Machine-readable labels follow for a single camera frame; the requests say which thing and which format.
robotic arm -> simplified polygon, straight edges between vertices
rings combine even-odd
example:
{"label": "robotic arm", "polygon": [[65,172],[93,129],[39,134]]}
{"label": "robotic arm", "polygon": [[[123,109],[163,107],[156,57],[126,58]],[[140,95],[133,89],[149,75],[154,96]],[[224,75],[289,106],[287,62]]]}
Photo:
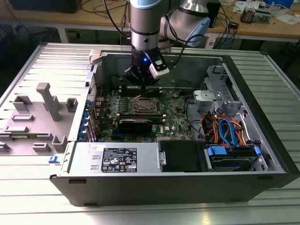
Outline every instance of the robotic arm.
{"label": "robotic arm", "polygon": [[[170,69],[159,42],[173,39],[186,43],[195,34],[204,35],[210,23],[207,1],[130,0],[132,63],[125,70],[125,78],[143,89],[168,74]],[[189,40],[188,45],[196,46],[202,37]]]}

slotted metal surface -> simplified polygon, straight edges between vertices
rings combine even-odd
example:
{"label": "slotted metal surface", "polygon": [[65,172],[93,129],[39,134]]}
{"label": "slotted metal surface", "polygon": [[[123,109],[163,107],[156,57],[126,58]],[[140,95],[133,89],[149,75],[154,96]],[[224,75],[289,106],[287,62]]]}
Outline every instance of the slotted metal surface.
{"label": "slotted metal surface", "polygon": [[[30,98],[42,101],[33,91],[39,81],[50,82],[52,94],[57,95],[61,101],[70,96],[79,96],[79,89],[84,85],[83,81],[90,70],[88,55],[91,49],[101,49],[101,46],[48,44],[40,47],[29,60],[27,68],[21,71],[22,78],[17,82],[16,88],[7,94],[7,100],[0,105],[0,126],[5,123],[9,111],[14,109],[11,101],[17,93],[26,93]],[[298,90],[276,65],[259,52],[198,49],[188,49],[186,52],[212,56],[227,54],[232,57],[279,138],[300,168]],[[1,221],[9,221],[10,224],[30,221],[31,224],[59,222],[106,225],[300,223],[299,179],[284,188],[267,190],[243,203],[78,208],[70,205],[48,180],[49,174],[54,174],[59,169],[59,166],[49,165],[48,160],[49,157],[45,156],[0,157]]]}

sticker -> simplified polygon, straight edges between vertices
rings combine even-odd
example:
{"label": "sticker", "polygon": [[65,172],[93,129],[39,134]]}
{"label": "sticker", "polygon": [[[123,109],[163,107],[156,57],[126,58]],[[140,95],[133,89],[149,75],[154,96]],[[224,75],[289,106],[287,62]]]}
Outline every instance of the sticker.
{"label": "sticker", "polygon": [[136,148],[106,148],[103,152],[102,172],[137,172]]}
{"label": "sticker", "polygon": [[101,151],[103,150],[103,148],[105,148],[104,144],[92,144],[90,147],[91,151]]}

warning label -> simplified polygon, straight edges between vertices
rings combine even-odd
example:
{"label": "warning label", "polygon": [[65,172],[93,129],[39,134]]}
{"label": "warning label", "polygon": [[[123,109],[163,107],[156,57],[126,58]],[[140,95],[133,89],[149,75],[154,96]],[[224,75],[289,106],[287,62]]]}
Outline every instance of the warning label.
{"label": "warning label", "polygon": [[104,173],[136,172],[136,148],[104,149],[101,170]]}

green circuit board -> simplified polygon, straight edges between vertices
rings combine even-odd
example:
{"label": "green circuit board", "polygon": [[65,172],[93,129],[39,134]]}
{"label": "green circuit board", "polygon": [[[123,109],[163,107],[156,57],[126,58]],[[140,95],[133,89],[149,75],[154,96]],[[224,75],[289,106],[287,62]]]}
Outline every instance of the green circuit board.
{"label": "green circuit board", "polygon": [[[121,97],[113,90],[103,95],[98,115],[99,142],[157,142],[159,140],[191,140],[190,127],[184,114],[185,96],[174,98],[173,90],[166,90],[161,97]],[[138,110],[152,111],[159,116],[140,116],[138,119],[155,121],[147,134],[120,134],[120,114],[126,116]]]}

